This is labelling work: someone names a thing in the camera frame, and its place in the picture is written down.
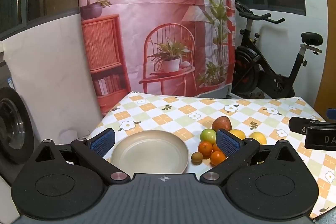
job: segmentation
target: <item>silver screw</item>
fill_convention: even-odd
[[[215,172],[208,172],[203,175],[203,178],[205,178],[206,180],[217,180],[219,179],[219,174]]]
[[[115,172],[111,174],[111,179],[113,180],[124,180],[127,175],[124,172]]]

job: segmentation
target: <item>tablecloth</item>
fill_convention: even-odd
[[[228,116],[232,127],[245,132],[261,132],[267,144],[287,139],[303,159],[319,186],[319,197],[312,211],[315,217],[336,206],[336,152],[305,149],[305,136],[291,132],[291,117],[303,117],[323,121],[302,98],[236,100],[163,96],[130,92],[103,118],[90,137],[106,128],[115,131],[115,141],[143,130],[165,130],[177,135],[187,145],[189,153],[197,151],[200,133],[217,117]],[[113,148],[105,155],[109,160]],[[200,165],[191,161],[187,173],[199,176],[211,169],[210,160]]]

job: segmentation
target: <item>exercise bike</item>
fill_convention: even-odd
[[[320,46],[323,43],[322,36],[317,33],[305,32],[301,34],[303,44],[294,62],[289,77],[278,75],[272,70],[265,57],[256,46],[260,35],[254,34],[255,39],[250,38],[252,23],[254,20],[265,20],[273,24],[280,24],[285,21],[281,18],[277,21],[270,19],[270,13],[257,16],[245,5],[236,1],[236,9],[239,15],[247,19],[245,30],[240,30],[243,35],[241,46],[236,49],[236,64],[232,81],[232,92],[248,98],[248,94],[259,88],[271,98],[288,98],[295,95],[293,83],[301,65],[307,65],[304,60],[305,51],[311,50],[314,54],[322,51],[313,46]]]

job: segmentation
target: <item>purple plant pot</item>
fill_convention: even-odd
[[[103,6],[101,6],[100,2],[95,2],[80,7],[80,12],[83,20],[100,17],[103,12]]]

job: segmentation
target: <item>beige pan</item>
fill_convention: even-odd
[[[111,163],[133,177],[134,173],[181,174],[189,161],[185,143],[172,133],[147,130],[123,139]]]

